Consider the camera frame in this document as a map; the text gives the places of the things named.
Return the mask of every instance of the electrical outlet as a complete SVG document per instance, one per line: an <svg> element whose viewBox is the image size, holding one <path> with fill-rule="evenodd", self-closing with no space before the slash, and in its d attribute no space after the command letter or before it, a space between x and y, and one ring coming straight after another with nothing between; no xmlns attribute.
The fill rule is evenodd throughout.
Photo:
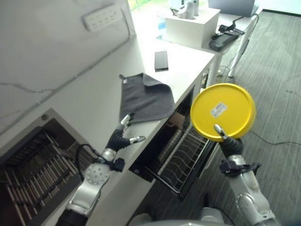
<svg viewBox="0 0 301 226"><path fill-rule="evenodd" d="M121 19L121 9L116 4L99 9L83 17L86 28L91 32L99 31Z"/></svg>

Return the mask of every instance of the dishwasher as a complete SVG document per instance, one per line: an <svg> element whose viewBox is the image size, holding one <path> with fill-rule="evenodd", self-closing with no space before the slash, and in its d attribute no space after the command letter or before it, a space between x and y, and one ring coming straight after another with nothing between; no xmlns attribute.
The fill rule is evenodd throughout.
<svg viewBox="0 0 301 226"><path fill-rule="evenodd" d="M18 225L41 225L81 183L74 163L80 143L85 140L53 109L8 143L12 147L0 158L0 177L1 196L10 200L2 205L14 206ZM95 157L82 149L81 169Z"/></svg>
<svg viewBox="0 0 301 226"><path fill-rule="evenodd" d="M190 92L130 167L149 182L159 181L180 200L202 173L216 145L193 128L192 99Z"/></svg>
<svg viewBox="0 0 301 226"><path fill-rule="evenodd" d="M194 130L189 118L191 103L192 92L129 169L149 182L158 180L180 199L200 175L215 145ZM13 206L10 209L19 225L41 225L81 183L75 153L86 142L49 109L3 147L1 196L7 198L2 205ZM80 168L86 169L95 157L83 149Z"/></svg>

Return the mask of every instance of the open drawer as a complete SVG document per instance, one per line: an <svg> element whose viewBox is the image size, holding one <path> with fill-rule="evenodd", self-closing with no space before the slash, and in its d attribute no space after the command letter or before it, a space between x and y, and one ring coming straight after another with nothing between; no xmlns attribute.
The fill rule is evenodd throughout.
<svg viewBox="0 0 301 226"><path fill-rule="evenodd" d="M190 121L192 93L147 145L130 170L153 179L183 199L206 165L215 142L199 135Z"/></svg>

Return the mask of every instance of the laptop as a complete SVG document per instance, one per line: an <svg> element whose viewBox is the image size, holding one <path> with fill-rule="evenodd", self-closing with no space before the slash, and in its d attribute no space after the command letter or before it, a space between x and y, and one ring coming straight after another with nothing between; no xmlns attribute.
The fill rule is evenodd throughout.
<svg viewBox="0 0 301 226"><path fill-rule="evenodd" d="M258 9L255 0L208 0L209 8L217 8L221 13L251 17Z"/></svg>

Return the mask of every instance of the white wall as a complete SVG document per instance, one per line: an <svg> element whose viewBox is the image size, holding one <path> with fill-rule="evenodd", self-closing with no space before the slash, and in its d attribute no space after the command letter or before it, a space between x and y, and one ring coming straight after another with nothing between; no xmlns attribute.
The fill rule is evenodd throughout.
<svg viewBox="0 0 301 226"><path fill-rule="evenodd" d="M301 14L301 0L260 0L260 6L264 9Z"/></svg>
<svg viewBox="0 0 301 226"><path fill-rule="evenodd" d="M133 35L127 0L0 0L0 134L128 39L125 19L95 33L82 23L83 15L113 2Z"/></svg>

